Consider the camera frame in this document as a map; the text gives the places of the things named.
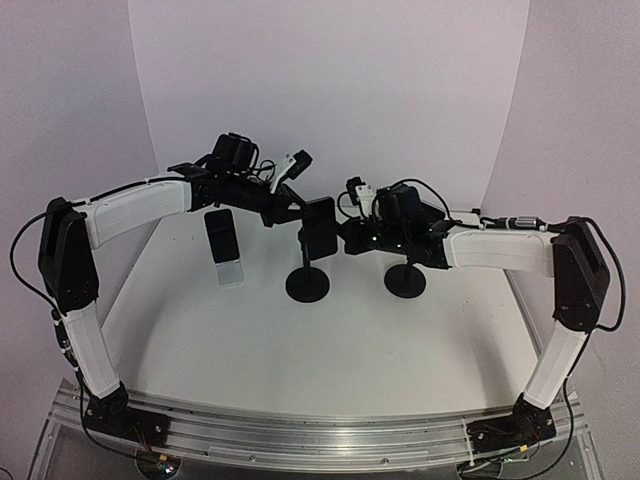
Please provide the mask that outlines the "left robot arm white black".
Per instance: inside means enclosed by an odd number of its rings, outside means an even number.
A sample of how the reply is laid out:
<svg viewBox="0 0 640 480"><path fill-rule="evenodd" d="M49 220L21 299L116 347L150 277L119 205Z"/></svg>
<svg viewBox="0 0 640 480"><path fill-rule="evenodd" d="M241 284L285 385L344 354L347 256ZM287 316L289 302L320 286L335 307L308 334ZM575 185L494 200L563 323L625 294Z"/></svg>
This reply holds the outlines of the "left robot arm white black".
<svg viewBox="0 0 640 480"><path fill-rule="evenodd" d="M49 304L59 348L90 394L101 399L94 414L110 433L127 434L135 420L132 409L111 396L123 386L98 319L96 251L147 224L209 206L256 213L267 227L301 219L306 203L286 183L312 164L311 155L300 150L265 166L258 157L249 138L223 134L212 152L193 163L93 197L58 197L37 215L42 224L37 266L44 287L20 282Z"/></svg>

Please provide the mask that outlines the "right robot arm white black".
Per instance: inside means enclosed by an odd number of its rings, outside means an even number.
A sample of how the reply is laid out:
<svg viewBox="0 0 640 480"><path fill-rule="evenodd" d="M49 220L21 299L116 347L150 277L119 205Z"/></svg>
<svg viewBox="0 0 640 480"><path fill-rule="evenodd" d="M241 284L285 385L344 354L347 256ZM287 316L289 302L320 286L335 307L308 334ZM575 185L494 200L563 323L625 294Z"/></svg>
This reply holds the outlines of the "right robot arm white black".
<svg viewBox="0 0 640 480"><path fill-rule="evenodd" d="M412 299L427 286L422 268L500 270L545 279L554 322L521 395L547 408L596 331L620 328L627 306L624 270L600 225L588 216L479 216L466 221L426 182L408 178L374 188L359 177L339 196L354 213L338 226L348 255L379 251L404 257L384 275L387 290Z"/></svg>

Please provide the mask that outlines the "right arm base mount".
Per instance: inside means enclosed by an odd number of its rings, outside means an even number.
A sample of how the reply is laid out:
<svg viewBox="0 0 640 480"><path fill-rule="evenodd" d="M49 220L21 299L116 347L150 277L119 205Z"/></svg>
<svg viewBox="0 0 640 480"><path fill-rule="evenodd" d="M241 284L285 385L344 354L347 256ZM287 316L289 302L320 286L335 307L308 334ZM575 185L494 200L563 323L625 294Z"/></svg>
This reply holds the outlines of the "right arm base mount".
<svg viewBox="0 0 640 480"><path fill-rule="evenodd" d="M550 408L540 409L521 394L512 411L491 419L472 422L466 428L476 453L515 449L553 439L556 427Z"/></svg>

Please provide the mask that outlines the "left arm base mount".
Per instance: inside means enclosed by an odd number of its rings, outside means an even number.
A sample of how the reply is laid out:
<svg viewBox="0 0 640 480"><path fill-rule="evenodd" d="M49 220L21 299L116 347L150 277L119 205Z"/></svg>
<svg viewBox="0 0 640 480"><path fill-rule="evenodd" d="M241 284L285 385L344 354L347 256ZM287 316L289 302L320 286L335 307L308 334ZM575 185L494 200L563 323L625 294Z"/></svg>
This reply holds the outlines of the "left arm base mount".
<svg viewBox="0 0 640 480"><path fill-rule="evenodd" d="M92 393L88 396L88 406L82 414L83 424L88 430L150 447L166 445L169 417L132 407L123 383L103 398Z"/></svg>

